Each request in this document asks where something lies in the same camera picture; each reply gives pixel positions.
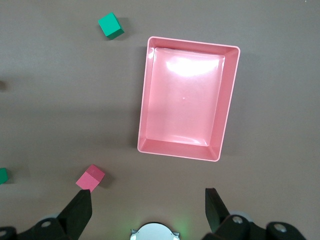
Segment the pink tray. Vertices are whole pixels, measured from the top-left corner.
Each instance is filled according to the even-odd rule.
[[[150,37],[138,150],[218,161],[239,56],[237,46]]]

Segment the block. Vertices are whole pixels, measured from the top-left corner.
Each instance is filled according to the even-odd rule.
[[[8,181],[8,173],[5,168],[0,168],[0,185]]]
[[[104,35],[109,39],[115,39],[125,32],[113,12],[98,20],[98,23]]]
[[[84,190],[89,189],[90,192],[92,192],[98,186],[104,176],[105,173],[97,168],[96,165],[92,164],[79,178],[79,180],[76,181],[76,184],[80,188]]]

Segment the gray floor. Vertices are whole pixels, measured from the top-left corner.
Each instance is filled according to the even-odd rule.
[[[126,31],[115,40],[97,23],[109,12]],[[259,226],[319,239],[319,13],[318,0],[1,0],[0,226],[59,212],[96,164],[107,176],[82,240],[149,221],[200,240],[212,187]],[[150,36],[240,47],[220,161],[137,151]]]

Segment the pink cube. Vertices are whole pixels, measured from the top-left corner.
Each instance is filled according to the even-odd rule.
[[[85,173],[76,181],[76,184],[82,189],[89,189],[92,192],[101,180],[104,178],[105,173],[101,171],[97,166],[91,165]]]

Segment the green cube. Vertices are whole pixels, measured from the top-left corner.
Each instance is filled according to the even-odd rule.
[[[115,39],[125,32],[113,12],[98,20],[98,23],[104,35],[109,39]]]
[[[0,185],[8,181],[8,174],[5,168],[0,168]]]

